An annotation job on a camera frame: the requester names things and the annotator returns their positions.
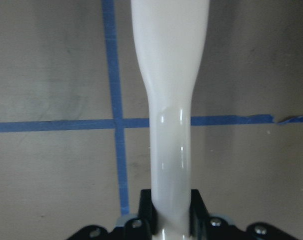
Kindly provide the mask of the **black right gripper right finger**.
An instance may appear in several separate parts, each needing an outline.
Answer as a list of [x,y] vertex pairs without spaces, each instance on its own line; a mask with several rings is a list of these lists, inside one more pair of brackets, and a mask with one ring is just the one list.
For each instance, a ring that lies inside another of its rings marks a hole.
[[205,206],[203,198],[197,189],[191,190],[191,202],[189,208],[189,231],[192,237],[206,237],[206,221],[209,212]]

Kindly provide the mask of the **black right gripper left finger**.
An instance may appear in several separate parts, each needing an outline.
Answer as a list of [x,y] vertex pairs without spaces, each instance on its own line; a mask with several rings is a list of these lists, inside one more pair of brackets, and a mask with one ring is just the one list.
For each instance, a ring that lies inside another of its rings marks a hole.
[[140,191],[138,217],[146,223],[148,240],[159,231],[159,215],[152,201],[151,189]]

